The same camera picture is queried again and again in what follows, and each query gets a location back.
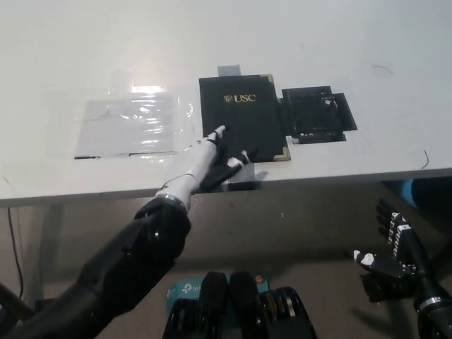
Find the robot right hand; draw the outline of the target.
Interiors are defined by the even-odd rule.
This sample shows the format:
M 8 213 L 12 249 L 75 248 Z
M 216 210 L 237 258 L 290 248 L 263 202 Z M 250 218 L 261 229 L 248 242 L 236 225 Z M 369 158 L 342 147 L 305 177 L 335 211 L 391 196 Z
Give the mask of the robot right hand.
M 390 256 L 355 249 L 352 258 L 367 271 L 362 276 L 370 302 L 413 298 L 420 312 L 434 305 L 450 305 L 451 295 L 436 279 L 432 262 L 416 231 L 390 203 L 379 199 L 376 219 Z

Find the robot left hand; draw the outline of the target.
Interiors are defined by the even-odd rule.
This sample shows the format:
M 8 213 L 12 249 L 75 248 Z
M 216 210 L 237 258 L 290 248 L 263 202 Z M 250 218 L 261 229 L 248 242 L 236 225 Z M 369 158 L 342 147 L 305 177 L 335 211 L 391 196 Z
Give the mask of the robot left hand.
M 227 133 L 228 128 L 221 125 L 180 153 L 155 197 L 189 212 L 192 195 L 217 189 L 252 163 L 257 149 L 229 153 Z

